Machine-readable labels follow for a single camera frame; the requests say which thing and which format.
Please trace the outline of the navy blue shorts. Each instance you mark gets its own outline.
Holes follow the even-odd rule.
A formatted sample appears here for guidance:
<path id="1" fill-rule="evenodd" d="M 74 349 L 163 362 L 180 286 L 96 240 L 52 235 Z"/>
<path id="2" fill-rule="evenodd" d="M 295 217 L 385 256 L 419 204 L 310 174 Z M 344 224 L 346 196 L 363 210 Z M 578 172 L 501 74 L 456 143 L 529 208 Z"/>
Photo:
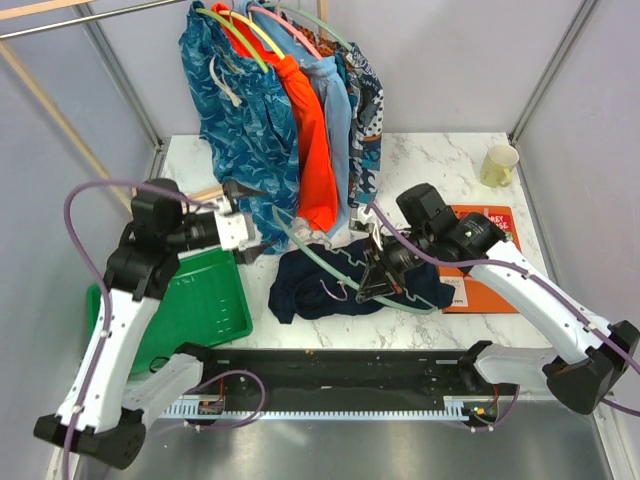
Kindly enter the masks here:
<path id="1" fill-rule="evenodd" d="M 320 244 L 309 248 L 338 271 L 358 281 L 364 273 L 363 240 L 342 249 L 328 250 Z M 443 283 L 436 267 L 423 264 L 405 278 L 408 295 L 392 295 L 390 300 L 404 306 L 427 310 L 452 305 L 455 288 Z M 383 308 L 375 300 L 356 302 L 356 291 L 322 269 L 301 250 L 284 254 L 270 288 L 268 307 L 281 324 L 290 324 L 295 316 L 317 320 L 331 315 L 363 316 Z"/>

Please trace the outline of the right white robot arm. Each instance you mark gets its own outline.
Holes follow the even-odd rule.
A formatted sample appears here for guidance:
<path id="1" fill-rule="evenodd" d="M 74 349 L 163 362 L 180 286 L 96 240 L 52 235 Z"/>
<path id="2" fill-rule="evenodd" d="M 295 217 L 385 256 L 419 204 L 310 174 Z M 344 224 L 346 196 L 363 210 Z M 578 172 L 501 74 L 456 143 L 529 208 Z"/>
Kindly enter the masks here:
<path id="1" fill-rule="evenodd" d="M 537 270 L 516 244 L 480 212 L 459 215 L 437 189 L 418 184 L 396 204 L 406 220 L 396 229 L 375 202 L 357 208 L 355 223 L 369 235 L 358 302 L 406 290 L 409 271 L 429 263 L 456 268 L 506 300 L 548 341 L 546 349 L 479 341 L 465 354 L 458 381 L 467 392 L 491 384 L 546 390 L 568 409 L 590 415 L 628 370 L 639 330 L 589 310 Z"/>

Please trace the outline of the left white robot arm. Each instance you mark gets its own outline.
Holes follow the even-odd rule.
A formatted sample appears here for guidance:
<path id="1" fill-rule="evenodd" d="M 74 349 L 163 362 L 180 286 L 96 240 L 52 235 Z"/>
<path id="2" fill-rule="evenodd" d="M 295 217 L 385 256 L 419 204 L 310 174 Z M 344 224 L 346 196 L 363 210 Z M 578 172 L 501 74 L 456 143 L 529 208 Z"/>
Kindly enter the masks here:
<path id="1" fill-rule="evenodd" d="M 208 393 L 219 382 L 218 367 L 207 361 L 204 346 L 185 343 L 168 362 L 133 390 L 127 388 L 141 340 L 183 252 L 220 247 L 241 264 L 266 250 L 254 244 L 250 214 L 238 202 L 259 191 L 235 180 L 225 182 L 208 200 L 196 200 L 168 178 L 144 183 L 125 181 L 134 189 L 132 219 L 104 272 L 98 271 L 81 244 L 71 220 L 71 206 L 81 192 L 103 186 L 91 181 L 67 196 L 63 216 L 72 243 L 96 279 L 100 310 L 79 371 L 57 411 L 36 420 L 35 437 L 63 451 L 62 476 L 69 476 L 71 454 L 86 456 L 124 470 L 141 451 L 147 431 L 183 394 Z"/>

